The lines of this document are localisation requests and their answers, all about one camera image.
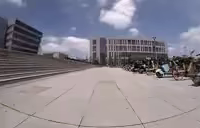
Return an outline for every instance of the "paved ground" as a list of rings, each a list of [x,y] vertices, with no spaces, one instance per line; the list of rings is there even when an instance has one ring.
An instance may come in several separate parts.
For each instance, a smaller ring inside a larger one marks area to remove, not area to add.
[[[0,87],[0,128],[200,128],[200,87],[94,68]]]

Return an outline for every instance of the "lamp post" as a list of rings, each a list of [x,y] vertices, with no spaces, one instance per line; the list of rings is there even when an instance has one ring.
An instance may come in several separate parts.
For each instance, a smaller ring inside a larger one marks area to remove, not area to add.
[[[152,39],[153,39],[153,41],[154,41],[154,42],[153,42],[153,52],[154,52],[154,57],[155,57],[155,59],[158,59],[158,57],[157,57],[157,51],[156,51],[156,41],[155,41],[156,38],[157,38],[157,37],[155,37],[155,36],[152,37]]]

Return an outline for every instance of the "blue sky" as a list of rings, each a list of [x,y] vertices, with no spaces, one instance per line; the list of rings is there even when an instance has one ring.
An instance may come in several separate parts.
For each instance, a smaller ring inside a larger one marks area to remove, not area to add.
[[[44,52],[84,58],[96,36],[156,36],[170,55],[200,52],[200,0],[0,0],[0,16],[42,31]]]

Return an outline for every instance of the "stairs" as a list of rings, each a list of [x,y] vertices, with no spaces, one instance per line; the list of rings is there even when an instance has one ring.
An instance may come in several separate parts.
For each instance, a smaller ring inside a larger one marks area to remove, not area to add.
[[[87,63],[56,60],[41,55],[0,49],[0,85],[93,67]]]

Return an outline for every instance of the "cloud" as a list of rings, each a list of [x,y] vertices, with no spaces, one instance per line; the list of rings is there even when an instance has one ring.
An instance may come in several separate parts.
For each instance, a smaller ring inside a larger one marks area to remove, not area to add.
[[[63,52],[70,56],[86,58],[89,53],[89,40],[79,37],[44,37],[41,43],[43,53]]]
[[[82,4],[81,4],[81,7],[83,7],[83,8],[87,8],[87,7],[89,7],[89,5],[86,4],[86,3],[82,3]]]
[[[97,2],[101,7],[104,7],[107,5],[108,0],[97,0]]]
[[[2,3],[10,3],[16,5],[18,7],[25,7],[26,1],[25,0],[0,0],[0,4]]]
[[[136,29],[136,28],[130,28],[129,29],[129,33],[132,35],[132,36],[137,36],[139,34],[139,31]]]
[[[76,27],[71,27],[70,30],[71,30],[71,31],[76,31],[77,28],[76,28]]]
[[[191,27],[187,32],[180,34],[181,45],[189,50],[200,52],[200,26]]]
[[[111,9],[101,9],[99,21],[113,26],[115,29],[125,29],[132,24],[135,11],[134,0],[117,0]]]

